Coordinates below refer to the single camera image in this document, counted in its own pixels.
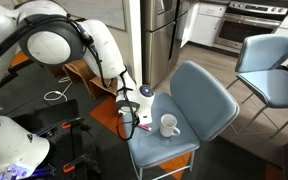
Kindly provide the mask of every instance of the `chair seat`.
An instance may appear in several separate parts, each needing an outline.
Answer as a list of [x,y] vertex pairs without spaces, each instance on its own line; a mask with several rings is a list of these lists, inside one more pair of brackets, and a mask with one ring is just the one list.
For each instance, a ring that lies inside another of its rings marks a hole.
[[[200,143],[196,134],[170,95],[166,93],[155,94],[151,109],[153,122],[148,126],[152,128],[152,131],[136,128],[132,139],[128,141],[137,167],[153,167],[199,147]],[[160,134],[160,119],[166,113],[173,114],[177,118],[176,127],[181,131],[179,136],[166,138]],[[123,120],[124,122],[131,121],[130,114],[124,115]],[[129,135],[130,125],[126,124],[124,128],[126,134]]]
[[240,73],[237,78],[270,108],[288,108],[288,72],[269,70]]

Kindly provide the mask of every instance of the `stove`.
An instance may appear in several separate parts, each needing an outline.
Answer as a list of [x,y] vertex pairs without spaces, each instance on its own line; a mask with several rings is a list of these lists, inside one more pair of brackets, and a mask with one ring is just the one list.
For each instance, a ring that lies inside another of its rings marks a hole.
[[288,1],[231,1],[214,44],[240,50],[246,37],[271,34],[288,13]]

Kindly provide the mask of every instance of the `chair backrest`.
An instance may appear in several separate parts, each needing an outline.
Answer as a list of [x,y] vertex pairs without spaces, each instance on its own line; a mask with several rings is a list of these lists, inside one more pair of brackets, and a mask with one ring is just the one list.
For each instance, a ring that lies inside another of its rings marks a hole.
[[275,69],[288,58],[288,37],[263,34],[244,40],[235,72]]
[[186,61],[170,82],[171,95],[196,135],[210,141],[238,115],[239,106],[209,72]]

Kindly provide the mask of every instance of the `oven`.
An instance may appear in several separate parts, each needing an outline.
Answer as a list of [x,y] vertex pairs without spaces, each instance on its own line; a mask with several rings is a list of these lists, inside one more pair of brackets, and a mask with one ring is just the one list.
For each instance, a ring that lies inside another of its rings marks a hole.
[[276,7],[231,1],[214,44],[240,50],[245,38],[274,33],[287,11],[286,5]]

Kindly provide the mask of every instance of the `mug handle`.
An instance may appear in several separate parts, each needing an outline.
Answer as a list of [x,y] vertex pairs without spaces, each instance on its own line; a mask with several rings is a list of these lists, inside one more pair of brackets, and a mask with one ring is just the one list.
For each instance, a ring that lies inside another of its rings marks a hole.
[[181,134],[181,131],[177,127],[174,127],[172,136],[179,136],[180,134]]

